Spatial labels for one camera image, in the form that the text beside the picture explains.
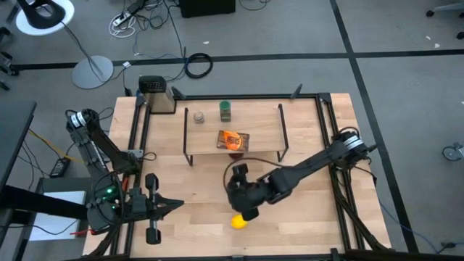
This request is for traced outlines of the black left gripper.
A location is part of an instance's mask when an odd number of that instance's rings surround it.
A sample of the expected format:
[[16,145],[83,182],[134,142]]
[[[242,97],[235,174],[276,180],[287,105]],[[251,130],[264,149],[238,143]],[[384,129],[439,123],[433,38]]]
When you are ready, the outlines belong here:
[[[143,194],[141,188],[132,188],[129,191],[128,221],[148,220],[149,227],[146,229],[146,242],[151,245],[160,244],[162,241],[161,231],[157,228],[157,189],[159,188],[158,177],[154,173],[149,173],[145,176],[145,187],[149,191],[149,195]],[[184,204],[180,199],[161,199],[162,219],[169,215],[172,211],[178,209]]]

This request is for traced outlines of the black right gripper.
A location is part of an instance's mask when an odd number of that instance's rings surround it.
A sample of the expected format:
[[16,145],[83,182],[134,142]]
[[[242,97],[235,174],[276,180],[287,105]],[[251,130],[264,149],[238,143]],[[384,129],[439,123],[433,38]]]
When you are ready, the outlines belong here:
[[226,184],[226,193],[231,207],[237,211],[244,221],[259,216],[258,207],[265,202],[268,185],[263,182],[247,180],[247,164],[232,167],[232,176]]

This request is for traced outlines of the orange brown spice packet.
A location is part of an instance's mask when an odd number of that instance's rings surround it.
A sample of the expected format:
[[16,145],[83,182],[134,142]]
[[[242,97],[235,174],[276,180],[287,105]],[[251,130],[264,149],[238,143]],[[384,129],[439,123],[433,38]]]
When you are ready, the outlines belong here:
[[247,152],[249,150],[250,135],[228,130],[220,130],[216,147],[230,151]]

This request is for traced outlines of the wooden shelf with black frame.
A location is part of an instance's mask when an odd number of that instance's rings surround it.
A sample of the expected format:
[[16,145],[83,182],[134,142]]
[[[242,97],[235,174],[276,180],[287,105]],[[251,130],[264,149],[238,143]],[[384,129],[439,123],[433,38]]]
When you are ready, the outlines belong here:
[[[218,101],[188,105],[184,109],[183,154],[190,165],[193,157],[209,154],[275,152],[282,162],[289,150],[283,105],[271,101],[235,101],[231,104],[231,121],[220,120]],[[203,112],[204,123],[196,124],[193,113]],[[250,135],[247,152],[216,147],[219,131],[233,131]]]

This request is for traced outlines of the green-lid spice jar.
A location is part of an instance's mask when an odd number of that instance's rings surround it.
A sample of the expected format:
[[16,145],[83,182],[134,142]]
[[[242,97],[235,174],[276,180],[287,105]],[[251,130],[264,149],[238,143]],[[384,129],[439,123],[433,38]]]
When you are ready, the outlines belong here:
[[231,103],[227,100],[223,100],[219,103],[220,108],[220,120],[222,122],[231,121]]

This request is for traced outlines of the yellow lemon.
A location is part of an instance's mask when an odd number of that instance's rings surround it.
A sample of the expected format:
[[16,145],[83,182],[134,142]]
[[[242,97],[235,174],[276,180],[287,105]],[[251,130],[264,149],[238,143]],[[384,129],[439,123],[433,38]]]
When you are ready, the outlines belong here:
[[248,222],[244,219],[242,214],[237,214],[234,215],[231,218],[231,227],[237,230],[246,228],[248,225]]

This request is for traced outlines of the metal box with black top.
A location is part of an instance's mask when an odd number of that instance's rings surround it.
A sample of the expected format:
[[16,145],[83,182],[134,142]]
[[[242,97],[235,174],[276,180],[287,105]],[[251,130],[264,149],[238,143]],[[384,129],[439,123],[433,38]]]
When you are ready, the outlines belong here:
[[153,115],[175,114],[176,101],[167,81],[162,76],[142,75],[138,79],[138,89],[144,96]]

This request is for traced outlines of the white box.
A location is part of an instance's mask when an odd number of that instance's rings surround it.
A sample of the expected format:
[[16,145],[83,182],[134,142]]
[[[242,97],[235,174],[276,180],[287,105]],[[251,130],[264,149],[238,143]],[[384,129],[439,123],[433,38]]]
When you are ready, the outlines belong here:
[[[85,191],[46,192],[45,195],[77,204],[84,204],[86,198]],[[37,213],[29,240],[50,241],[75,239],[79,225],[80,221],[77,219]]]

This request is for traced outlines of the black power adapter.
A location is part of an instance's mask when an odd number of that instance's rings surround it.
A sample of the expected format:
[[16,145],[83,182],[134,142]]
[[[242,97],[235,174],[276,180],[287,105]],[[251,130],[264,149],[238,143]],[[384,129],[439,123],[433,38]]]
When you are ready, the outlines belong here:
[[53,168],[51,169],[51,172],[49,173],[50,178],[61,178],[65,175],[66,170],[68,169],[70,165],[70,159],[63,157],[59,158]]

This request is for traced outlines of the floor lamp with round base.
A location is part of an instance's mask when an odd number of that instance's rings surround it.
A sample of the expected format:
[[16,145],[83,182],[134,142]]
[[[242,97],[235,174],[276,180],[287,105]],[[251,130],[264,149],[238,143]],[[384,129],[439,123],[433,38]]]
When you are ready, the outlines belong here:
[[68,24],[74,18],[75,7],[71,0],[16,0],[20,11],[15,25],[29,36],[47,36],[65,30],[74,40],[85,58],[74,66],[72,83],[78,88],[94,89],[107,83],[113,75],[114,66],[105,56],[91,56]]

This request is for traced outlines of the black desk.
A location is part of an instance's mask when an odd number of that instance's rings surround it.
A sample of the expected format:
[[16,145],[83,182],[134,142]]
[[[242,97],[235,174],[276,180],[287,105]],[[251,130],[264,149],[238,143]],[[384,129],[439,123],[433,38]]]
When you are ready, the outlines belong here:
[[82,204],[56,199],[7,185],[36,109],[35,101],[0,101],[0,247],[4,243],[15,210],[87,219]]

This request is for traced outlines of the grey caster wheel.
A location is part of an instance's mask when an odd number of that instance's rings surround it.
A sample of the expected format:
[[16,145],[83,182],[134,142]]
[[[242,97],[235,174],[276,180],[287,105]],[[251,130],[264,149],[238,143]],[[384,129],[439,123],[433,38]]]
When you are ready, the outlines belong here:
[[442,150],[442,155],[446,160],[452,162],[464,160],[464,145],[456,142],[451,146],[446,146]]

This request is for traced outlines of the chair base with black wheels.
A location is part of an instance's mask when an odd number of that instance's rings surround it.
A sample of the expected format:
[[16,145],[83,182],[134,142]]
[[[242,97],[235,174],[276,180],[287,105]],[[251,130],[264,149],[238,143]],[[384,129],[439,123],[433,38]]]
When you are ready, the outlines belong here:
[[462,12],[459,15],[459,18],[464,18],[464,0],[459,0],[454,4],[446,4],[442,6],[434,7],[426,12],[427,17],[432,17],[436,12],[447,12],[447,11],[457,11],[461,10]]

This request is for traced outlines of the black metal table frame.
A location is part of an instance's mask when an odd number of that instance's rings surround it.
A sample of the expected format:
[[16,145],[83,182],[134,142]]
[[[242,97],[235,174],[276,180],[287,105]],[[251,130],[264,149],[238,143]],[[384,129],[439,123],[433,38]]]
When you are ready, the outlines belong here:
[[[231,158],[227,154],[196,155],[190,165],[183,154],[184,109],[191,104],[220,102],[219,97],[194,97],[180,100],[175,114],[146,116],[136,109],[133,97],[116,101],[110,139],[120,148],[129,144],[143,148],[149,159],[143,164],[144,173],[154,173],[160,181],[160,193],[180,199],[184,204],[172,211],[159,224],[162,241],[158,245],[146,242],[146,221],[120,231],[118,252],[133,258],[153,257],[217,257],[327,254],[331,249],[343,250],[343,236],[356,246],[351,221],[339,223],[339,211],[334,199],[333,181],[328,168],[304,179],[292,195],[274,204],[260,207],[258,218],[246,228],[231,227],[231,209],[222,185],[222,177]],[[338,120],[341,125],[355,125],[352,101],[348,94],[333,94],[334,110],[329,112],[312,94],[292,99],[287,94],[233,96],[233,102],[266,101],[283,105],[289,150],[283,159],[293,165],[323,148],[322,125]],[[249,174],[258,178],[276,162],[275,152],[251,153]]]

